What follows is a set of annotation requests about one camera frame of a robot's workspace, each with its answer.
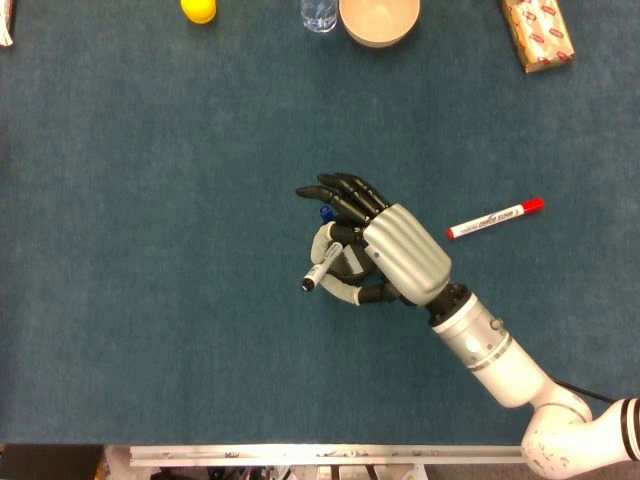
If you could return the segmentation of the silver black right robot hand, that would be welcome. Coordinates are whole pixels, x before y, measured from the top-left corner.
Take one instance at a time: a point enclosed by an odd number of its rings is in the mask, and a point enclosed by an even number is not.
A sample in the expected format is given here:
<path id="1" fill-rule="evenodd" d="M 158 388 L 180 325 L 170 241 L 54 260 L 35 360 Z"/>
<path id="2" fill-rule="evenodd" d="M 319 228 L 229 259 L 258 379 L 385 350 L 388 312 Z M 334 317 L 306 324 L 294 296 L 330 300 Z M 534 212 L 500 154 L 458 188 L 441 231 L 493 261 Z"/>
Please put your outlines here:
<path id="1" fill-rule="evenodd" d="M 334 242 L 359 244 L 385 282 L 369 287 L 348 285 L 326 274 L 316 286 L 356 306 L 401 298 L 425 307 L 445 290 L 452 261 L 411 212 L 390 203 L 356 175 L 320 174 L 318 181 L 317 185 L 297 188 L 296 194 L 331 206 L 338 217 L 317 230 L 311 247 L 313 265 Z"/>

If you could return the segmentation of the black cap whiteboard marker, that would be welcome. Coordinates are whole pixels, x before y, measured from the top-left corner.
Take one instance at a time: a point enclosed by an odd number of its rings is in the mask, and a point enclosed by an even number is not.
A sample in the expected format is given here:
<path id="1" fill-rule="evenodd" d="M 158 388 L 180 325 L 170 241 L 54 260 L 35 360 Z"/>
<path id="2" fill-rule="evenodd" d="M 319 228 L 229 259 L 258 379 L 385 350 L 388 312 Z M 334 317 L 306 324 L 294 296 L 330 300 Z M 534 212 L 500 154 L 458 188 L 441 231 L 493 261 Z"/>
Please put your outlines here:
<path id="1" fill-rule="evenodd" d="M 332 243 L 325 251 L 319 263 L 314 264 L 301 281 L 301 289 L 304 292 L 311 292 L 327 274 L 331 265 L 342 254 L 343 246 L 339 242 Z"/>

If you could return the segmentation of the red cap whiteboard marker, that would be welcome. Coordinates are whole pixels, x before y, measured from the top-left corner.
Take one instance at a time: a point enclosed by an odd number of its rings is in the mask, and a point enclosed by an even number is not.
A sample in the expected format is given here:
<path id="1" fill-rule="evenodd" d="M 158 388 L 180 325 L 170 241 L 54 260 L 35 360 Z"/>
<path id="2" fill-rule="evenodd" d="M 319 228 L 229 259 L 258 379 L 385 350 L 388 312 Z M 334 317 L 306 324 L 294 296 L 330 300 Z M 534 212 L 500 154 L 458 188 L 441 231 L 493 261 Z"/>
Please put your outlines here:
<path id="1" fill-rule="evenodd" d="M 455 240 L 462 236 L 483 230 L 494 225 L 510 221 L 523 215 L 530 215 L 542 211 L 545 201 L 542 197 L 535 197 L 528 201 L 495 211 L 481 217 L 451 226 L 447 229 L 447 238 Z"/>

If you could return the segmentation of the black round pen holder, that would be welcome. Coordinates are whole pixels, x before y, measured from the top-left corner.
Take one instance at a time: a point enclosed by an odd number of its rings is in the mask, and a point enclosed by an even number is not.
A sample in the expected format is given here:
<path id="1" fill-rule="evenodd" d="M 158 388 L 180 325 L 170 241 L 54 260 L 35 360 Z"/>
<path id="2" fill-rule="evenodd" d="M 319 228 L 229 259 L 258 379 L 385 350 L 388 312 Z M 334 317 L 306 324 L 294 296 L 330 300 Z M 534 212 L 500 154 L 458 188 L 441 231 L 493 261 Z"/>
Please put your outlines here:
<path id="1" fill-rule="evenodd" d="M 349 244 L 343 248 L 342 253 L 331 263 L 327 274 L 348 285 L 357 285 L 376 270 L 376 264 L 361 245 Z"/>

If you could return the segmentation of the blue cap whiteboard marker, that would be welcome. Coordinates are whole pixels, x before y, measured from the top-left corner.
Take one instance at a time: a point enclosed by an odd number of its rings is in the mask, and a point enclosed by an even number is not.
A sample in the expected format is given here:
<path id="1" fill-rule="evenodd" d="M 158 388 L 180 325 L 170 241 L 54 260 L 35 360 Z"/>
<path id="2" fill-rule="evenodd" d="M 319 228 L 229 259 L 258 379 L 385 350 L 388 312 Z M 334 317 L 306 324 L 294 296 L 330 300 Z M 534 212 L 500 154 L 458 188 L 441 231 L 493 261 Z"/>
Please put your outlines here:
<path id="1" fill-rule="evenodd" d="M 327 204 L 320 208 L 320 216 L 324 224 L 336 220 L 333 209 Z M 358 245 L 345 244 L 342 254 L 332 264 L 329 272 L 343 281 L 354 282 L 356 277 L 365 273 L 364 261 L 361 259 L 361 255 L 361 248 Z"/>

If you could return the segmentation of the beige bowl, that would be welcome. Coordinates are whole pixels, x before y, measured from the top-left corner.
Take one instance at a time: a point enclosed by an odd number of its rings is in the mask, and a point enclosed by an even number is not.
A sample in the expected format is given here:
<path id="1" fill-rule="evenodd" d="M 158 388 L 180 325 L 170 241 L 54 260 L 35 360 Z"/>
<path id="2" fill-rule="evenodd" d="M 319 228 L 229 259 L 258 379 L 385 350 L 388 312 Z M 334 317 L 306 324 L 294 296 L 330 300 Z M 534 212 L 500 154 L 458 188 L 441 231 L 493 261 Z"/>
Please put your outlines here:
<path id="1" fill-rule="evenodd" d="M 347 33 L 359 44 L 385 48 L 402 40 L 416 25 L 421 0 L 339 0 Z"/>

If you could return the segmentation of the clear glass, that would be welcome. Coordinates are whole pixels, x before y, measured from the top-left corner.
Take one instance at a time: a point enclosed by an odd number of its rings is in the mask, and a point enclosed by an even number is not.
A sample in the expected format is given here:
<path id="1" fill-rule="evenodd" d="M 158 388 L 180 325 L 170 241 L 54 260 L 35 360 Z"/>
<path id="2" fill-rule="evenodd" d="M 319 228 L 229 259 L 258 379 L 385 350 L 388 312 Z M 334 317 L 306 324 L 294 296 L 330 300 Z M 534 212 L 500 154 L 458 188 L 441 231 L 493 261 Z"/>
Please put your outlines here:
<path id="1" fill-rule="evenodd" d="M 315 33 L 330 32 L 337 23 L 339 0 L 300 0 L 303 26 Z"/>

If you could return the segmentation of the gold red printed snack pack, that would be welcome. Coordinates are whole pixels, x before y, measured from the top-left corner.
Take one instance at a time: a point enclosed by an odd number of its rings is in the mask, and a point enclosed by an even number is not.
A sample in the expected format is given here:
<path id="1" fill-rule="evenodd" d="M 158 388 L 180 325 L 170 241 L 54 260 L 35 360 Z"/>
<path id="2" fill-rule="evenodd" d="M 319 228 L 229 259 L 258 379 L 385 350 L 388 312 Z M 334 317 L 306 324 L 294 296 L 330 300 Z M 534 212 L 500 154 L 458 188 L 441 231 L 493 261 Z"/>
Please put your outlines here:
<path id="1" fill-rule="evenodd" d="M 527 74 L 574 60 L 575 49 L 558 0 L 498 0 L 498 3 Z"/>

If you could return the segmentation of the blue felt table cover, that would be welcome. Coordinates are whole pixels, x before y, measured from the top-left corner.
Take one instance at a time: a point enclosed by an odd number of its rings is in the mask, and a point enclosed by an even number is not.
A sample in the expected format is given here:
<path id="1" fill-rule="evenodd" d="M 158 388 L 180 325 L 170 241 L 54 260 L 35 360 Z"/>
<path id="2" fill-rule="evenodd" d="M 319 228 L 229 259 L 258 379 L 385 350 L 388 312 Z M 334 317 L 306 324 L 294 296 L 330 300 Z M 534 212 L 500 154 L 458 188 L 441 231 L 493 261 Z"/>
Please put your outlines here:
<path id="1" fill-rule="evenodd" d="M 550 375 L 640 397 L 640 0 L 559 0 L 527 74 L 498 0 L 422 0 L 397 44 L 300 0 L 16 0 L 0 47 L 0 441 L 516 445 L 400 301 L 306 293 L 351 173 Z M 455 240 L 447 229 L 542 197 Z"/>

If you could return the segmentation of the yellow round plastic object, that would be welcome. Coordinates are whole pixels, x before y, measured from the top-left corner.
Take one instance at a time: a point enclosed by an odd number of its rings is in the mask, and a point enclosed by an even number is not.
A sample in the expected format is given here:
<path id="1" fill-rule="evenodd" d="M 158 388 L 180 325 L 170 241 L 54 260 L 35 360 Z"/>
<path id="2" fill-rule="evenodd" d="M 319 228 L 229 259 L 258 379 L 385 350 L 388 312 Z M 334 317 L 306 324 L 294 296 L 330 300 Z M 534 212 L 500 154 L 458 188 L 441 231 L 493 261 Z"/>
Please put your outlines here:
<path id="1" fill-rule="evenodd" d="M 186 18 L 199 25 L 211 22 L 217 13 L 216 0 L 180 0 L 180 6 Z"/>

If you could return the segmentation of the white printed package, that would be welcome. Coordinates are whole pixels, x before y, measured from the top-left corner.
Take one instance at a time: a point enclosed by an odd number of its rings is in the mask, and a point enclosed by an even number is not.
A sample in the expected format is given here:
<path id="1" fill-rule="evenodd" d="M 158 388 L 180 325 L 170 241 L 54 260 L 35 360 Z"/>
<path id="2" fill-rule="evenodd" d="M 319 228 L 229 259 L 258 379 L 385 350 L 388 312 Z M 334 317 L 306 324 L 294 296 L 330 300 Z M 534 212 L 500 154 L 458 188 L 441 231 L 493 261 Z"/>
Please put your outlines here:
<path id="1" fill-rule="evenodd" d="M 14 0 L 0 0 L 0 46 L 13 45 L 10 30 L 12 24 Z"/>

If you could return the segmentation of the aluminium profile rail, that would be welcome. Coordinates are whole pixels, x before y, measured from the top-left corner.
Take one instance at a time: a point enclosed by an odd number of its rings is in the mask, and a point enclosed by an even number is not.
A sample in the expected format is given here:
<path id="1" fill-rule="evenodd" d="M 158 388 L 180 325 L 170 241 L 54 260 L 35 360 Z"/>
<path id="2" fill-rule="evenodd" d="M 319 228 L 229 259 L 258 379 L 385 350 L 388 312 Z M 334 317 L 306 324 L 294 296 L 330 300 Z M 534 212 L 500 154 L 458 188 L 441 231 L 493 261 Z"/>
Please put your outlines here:
<path id="1" fill-rule="evenodd" d="M 374 464 L 522 464 L 518 446 L 247 444 L 134 445 L 136 467 Z"/>

